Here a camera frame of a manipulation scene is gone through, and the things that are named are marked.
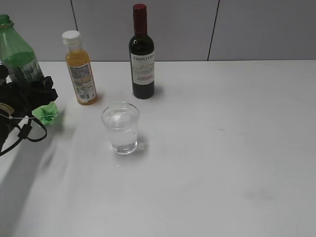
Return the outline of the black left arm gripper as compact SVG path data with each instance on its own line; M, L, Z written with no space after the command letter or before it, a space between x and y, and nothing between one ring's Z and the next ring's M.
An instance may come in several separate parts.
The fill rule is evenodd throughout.
M7 138L25 117L33 117L32 109L45 106L57 98L51 76L31 83L7 82L9 71L0 66L0 137Z

